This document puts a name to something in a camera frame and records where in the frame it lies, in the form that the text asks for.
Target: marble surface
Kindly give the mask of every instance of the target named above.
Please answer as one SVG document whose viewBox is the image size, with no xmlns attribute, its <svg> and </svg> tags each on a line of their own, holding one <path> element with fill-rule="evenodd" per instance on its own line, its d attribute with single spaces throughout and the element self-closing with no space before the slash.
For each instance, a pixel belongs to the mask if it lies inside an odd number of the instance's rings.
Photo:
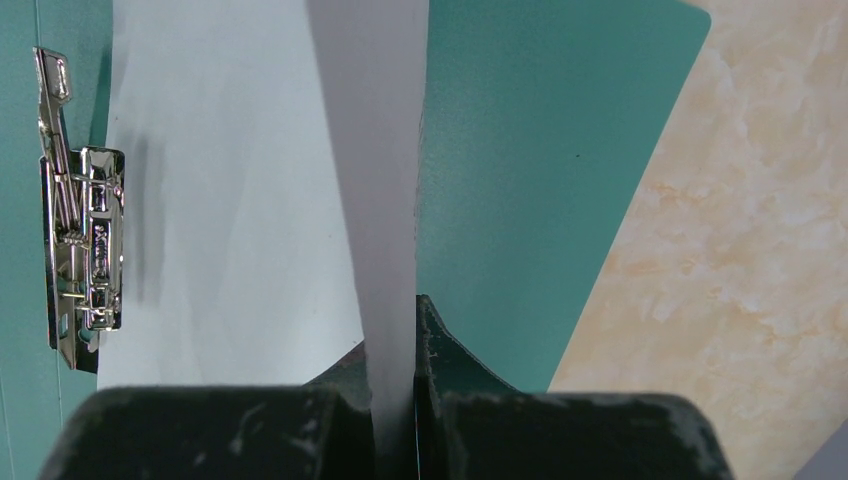
<svg viewBox="0 0 848 480">
<path fill-rule="evenodd" d="M 675 392 L 738 478 L 791 478 L 848 417 L 848 3 L 712 16 L 551 383 Z"/>
</svg>

